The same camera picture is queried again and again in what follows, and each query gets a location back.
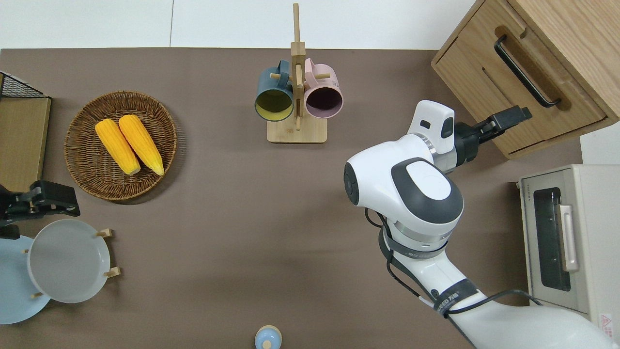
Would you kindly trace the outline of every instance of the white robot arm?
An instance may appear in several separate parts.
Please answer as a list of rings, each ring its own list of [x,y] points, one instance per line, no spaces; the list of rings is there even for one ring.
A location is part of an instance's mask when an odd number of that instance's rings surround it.
[[[494,302],[446,256],[463,197],[445,173],[475,158],[480,143],[530,117],[527,108],[513,107],[470,127],[455,124],[450,108],[421,101],[406,135],[347,161],[345,190],[354,205],[380,213],[379,246],[388,264],[420,285],[432,300],[425,302],[476,348],[618,349],[568,310]]]

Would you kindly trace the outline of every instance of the black drawer handle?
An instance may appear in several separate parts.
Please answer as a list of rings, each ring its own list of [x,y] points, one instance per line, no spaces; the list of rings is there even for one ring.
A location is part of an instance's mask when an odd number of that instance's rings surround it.
[[[560,98],[556,99],[553,102],[549,102],[540,93],[540,91],[538,91],[538,89],[536,88],[536,86],[534,86],[532,81],[519,69],[519,66],[516,65],[515,61],[513,61],[512,58],[510,58],[510,56],[508,56],[506,51],[503,49],[502,42],[504,40],[506,40],[506,34],[502,35],[502,37],[497,39],[497,41],[495,42],[495,45],[494,45],[495,52],[497,52],[497,55],[504,61],[504,63],[506,63],[506,65],[510,68],[512,73],[519,79],[519,81],[521,81],[523,86],[525,86],[525,88],[528,89],[532,97],[534,97],[534,99],[545,108],[551,108],[552,106],[555,106],[556,104],[560,103],[562,101]]]

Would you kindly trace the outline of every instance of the toaster oven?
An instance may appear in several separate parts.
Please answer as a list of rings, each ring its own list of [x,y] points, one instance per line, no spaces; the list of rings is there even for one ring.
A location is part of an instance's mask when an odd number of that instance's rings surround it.
[[[620,330],[619,173],[620,165],[570,165],[518,182],[530,294],[612,338]]]

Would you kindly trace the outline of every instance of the black cable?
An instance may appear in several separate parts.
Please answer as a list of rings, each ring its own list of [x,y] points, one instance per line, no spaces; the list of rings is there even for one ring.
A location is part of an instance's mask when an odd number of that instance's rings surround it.
[[[541,303],[540,303],[540,302],[539,302],[536,298],[534,298],[533,296],[531,296],[531,295],[530,295],[529,293],[527,293],[527,292],[524,292],[524,291],[522,291],[522,290],[520,290],[520,289],[509,289],[509,290],[507,290],[507,291],[503,291],[503,292],[500,292],[500,293],[496,293],[496,294],[494,294],[493,296],[487,297],[487,298],[485,298],[485,299],[481,300],[480,302],[475,303],[475,304],[472,304],[472,305],[470,305],[470,306],[463,307],[463,308],[460,308],[460,309],[458,309],[458,310],[448,310],[448,311],[446,311],[446,312],[443,314],[443,317],[447,319],[449,315],[452,315],[452,314],[460,314],[460,313],[466,312],[466,311],[468,311],[468,310],[478,308],[479,306],[481,306],[481,305],[483,305],[483,304],[486,304],[486,303],[488,303],[488,302],[490,302],[490,301],[494,301],[494,300],[496,300],[496,299],[498,299],[498,298],[501,298],[501,297],[503,297],[503,296],[507,296],[507,295],[509,295],[509,294],[517,294],[517,295],[519,295],[519,296],[523,296],[523,297],[528,298],[530,301],[534,302],[536,305],[539,305],[539,306],[541,306],[541,305],[542,305],[542,304],[541,304]]]
[[[364,209],[364,215],[366,216],[366,220],[368,221],[368,223],[370,223],[370,224],[374,225],[374,226],[375,226],[375,227],[377,227],[377,228],[381,228],[381,227],[382,227],[382,225],[380,225],[380,224],[377,224],[377,223],[373,222],[373,220],[372,220],[372,219],[370,219],[370,217],[368,217],[368,207],[365,207],[365,209]]]
[[[389,231],[389,227],[388,227],[388,223],[387,220],[385,218],[385,216],[383,216],[382,214],[380,214],[379,212],[374,212],[377,214],[377,216],[379,216],[379,219],[381,219],[381,223],[383,223],[383,225],[379,225],[375,222],[373,222],[370,217],[368,216],[368,208],[366,207],[364,210],[364,215],[366,216],[366,220],[368,220],[368,222],[372,225],[374,225],[377,228],[383,228],[385,227],[388,236],[390,236],[390,238],[392,237],[392,234]],[[409,292],[411,292],[412,294],[414,294],[416,297],[420,297],[420,294],[418,292],[415,292],[414,289],[412,289],[411,287],[409,287],[408,284],[406,284],[403,280],[399,279],[398,276],[396,276],[396,274],[394,274],[394,272],[392,271],[392,268],[390,267],[390,265],[392,264],[392,260],[394,259],[394,251],[390,250],[390,254],[389,254],[389,258],[387,259],[386,262],[386,269],[388,270],[388,273],[399,283],[401,284],[402,287],[406,288],[407,290],[409,290]]]

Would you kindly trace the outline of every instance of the wooden cabinet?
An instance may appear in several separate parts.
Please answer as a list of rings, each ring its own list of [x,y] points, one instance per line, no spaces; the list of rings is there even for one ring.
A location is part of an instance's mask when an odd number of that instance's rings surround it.
[[[477,121],[530,110],[494,140],[508,158],[609,126],[620,115],[620,2],[479,0],[432,67]]]

